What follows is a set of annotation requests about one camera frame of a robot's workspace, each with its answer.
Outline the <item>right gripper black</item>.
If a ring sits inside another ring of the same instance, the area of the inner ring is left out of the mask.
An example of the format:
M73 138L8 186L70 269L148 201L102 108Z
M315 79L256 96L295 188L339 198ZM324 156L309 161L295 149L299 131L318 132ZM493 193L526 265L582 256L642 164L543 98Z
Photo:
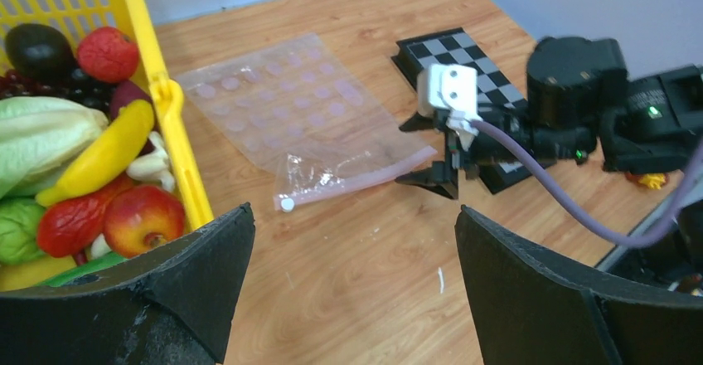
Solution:
M399 131L413 133L435 130L444 133L444 161L433 161L431 166L422 170L409 172L395 178L395 182L413 187L420 187L450 200L458 199L458 171L463 170L468 178L477 178L480 168L494 168L498 171L515 172L522 165L512 152L492 136L480 132L473 139L472 145L465 150L458 134L447 126L450 112L439 111L439 124L433 116L423 116L418 112L411 115L399 125ZM548 168L555 164L555 158L549 154L540 154L534 144L536 133L541 127L527 119L518 109L502 105L488 105L480 115L491 124L519 143L536 161Z

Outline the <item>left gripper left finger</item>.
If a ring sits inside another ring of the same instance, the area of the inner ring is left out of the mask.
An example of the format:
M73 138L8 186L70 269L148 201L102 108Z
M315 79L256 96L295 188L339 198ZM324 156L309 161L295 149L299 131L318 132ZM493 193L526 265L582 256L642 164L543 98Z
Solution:
M249 203L71 282L1 296L4 364L216 364L255 239Z

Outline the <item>clear zip top bag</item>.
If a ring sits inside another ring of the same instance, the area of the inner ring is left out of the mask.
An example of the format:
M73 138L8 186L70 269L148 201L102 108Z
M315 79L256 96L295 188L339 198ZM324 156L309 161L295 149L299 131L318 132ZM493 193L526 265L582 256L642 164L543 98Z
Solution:
M389 182L435 155L309 33L177 76L283 212Z

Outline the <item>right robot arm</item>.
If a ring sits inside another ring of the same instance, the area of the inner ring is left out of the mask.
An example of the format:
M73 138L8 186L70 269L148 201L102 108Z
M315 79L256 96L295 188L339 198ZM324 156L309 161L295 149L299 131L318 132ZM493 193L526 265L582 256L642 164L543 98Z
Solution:
M478 135L464 149L447 125L445 105L425 96L427 70L461 65L477 73L478 113L517 141L543 167L560 160L585 163L596 149L603 170L632 178L684 168L702 135L702 69L697 65L632 80L616 40L548 36L526 62L526 90L518 90L461 28L404 39L393 60L416 90L418 109L403 132L444 135L444 157L397 178L440 196L458 196L458 175L479 178L498 193L530 176L495 139Z

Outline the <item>red yellow apple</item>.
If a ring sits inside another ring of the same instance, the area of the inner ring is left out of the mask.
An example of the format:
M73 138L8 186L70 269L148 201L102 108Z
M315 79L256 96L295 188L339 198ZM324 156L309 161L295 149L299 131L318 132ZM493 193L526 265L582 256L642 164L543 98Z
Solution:
M121 192L104 213L104 238L112 251L133 258L184 235L186 214L170 192L138 185Z

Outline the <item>black white checkerboard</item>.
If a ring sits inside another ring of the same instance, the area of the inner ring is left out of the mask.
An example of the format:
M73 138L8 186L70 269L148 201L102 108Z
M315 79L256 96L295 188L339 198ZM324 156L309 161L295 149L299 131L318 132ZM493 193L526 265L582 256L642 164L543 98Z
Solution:
M461 28L406 38L396 42L399 50L391 57L413 89L417 75L434 63L472 67L478 74L478 102L526 111L527 101L497 65ZM480 166L479 178L491 194L498 194L531 177L519 163Z

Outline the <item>red pepper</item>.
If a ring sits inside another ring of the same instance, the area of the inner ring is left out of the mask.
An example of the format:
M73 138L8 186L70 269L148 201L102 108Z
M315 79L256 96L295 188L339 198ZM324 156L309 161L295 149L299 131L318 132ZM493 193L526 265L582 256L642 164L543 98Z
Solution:
M55 258L84 250L103 231L107 206L133 186L133 180L123 173L96 192L49 207L38 224L38 247Z

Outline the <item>white garlic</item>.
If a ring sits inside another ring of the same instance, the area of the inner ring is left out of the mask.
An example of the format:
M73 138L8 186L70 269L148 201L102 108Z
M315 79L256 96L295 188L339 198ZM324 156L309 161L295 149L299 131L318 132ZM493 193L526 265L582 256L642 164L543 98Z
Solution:
M153 146L153 150L134 159L127 167L126 173L140 182L159 183L162 189L174 193L176 181L161 134L157 131L151 132L148 142Z

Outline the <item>yellow banana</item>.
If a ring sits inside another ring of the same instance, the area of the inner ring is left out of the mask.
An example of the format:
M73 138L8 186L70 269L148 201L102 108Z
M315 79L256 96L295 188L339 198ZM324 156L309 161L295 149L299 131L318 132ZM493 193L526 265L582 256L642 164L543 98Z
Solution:
M35 196L37 203L50 207L100 190L138 156L154 124L154 110L146 100L134 100L124 106L118 117L70 163L56 183Z

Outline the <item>orange yellow toy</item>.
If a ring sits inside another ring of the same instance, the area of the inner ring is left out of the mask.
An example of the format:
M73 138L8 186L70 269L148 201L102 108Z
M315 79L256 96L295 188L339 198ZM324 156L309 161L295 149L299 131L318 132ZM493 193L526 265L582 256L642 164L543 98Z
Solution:
M660 190L668 184L669 176L667 173L646 173L632 174L627 172L624 177L631 183L635 183L640 187L645 187L650 190Z

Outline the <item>green lettuce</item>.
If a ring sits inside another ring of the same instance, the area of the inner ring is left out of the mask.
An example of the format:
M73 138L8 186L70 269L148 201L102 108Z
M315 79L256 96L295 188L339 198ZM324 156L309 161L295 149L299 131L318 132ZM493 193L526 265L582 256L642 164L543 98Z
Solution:
M33 196L107 128L107 116L70 100L15 96L1 101L1 196Z

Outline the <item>dark red grapes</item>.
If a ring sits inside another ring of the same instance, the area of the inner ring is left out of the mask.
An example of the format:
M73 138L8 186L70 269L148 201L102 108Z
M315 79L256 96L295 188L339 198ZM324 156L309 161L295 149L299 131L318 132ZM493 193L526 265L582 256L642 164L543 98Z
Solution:
M51 84L34 81L8 70L1 76L1 99L13 96L50 96L74 101L109 113L109 103L117 84L104 83L86 75L79 67L65 80Z

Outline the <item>red strawberry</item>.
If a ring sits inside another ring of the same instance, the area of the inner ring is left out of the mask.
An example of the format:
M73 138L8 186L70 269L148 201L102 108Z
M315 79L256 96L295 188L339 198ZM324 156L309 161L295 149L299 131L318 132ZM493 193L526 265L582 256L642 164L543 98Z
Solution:
M93 30L80 41L75 56L87 75L110 84L130 79L140 58L138 45L115 27Z

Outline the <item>dark avocado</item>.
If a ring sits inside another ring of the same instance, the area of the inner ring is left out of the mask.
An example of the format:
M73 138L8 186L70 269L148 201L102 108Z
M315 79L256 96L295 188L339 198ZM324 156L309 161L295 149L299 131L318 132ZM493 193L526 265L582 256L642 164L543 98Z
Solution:
M39 23L19 24L4 37L4 48L13 68L32 80L62 80L77 67L68 39L51 26Z

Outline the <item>yellow plastic basket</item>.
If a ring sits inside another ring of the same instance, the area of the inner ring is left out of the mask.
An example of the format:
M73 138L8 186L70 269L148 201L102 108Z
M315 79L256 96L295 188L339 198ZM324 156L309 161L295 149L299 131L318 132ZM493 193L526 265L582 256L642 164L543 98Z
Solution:
M138 44L140 65L134 79L152 96L189 226L196 230L214 216L182 120L184 93L168 73L145 0L1 0L2 32L19 23L42 22L76 44L89 30L110 21Z

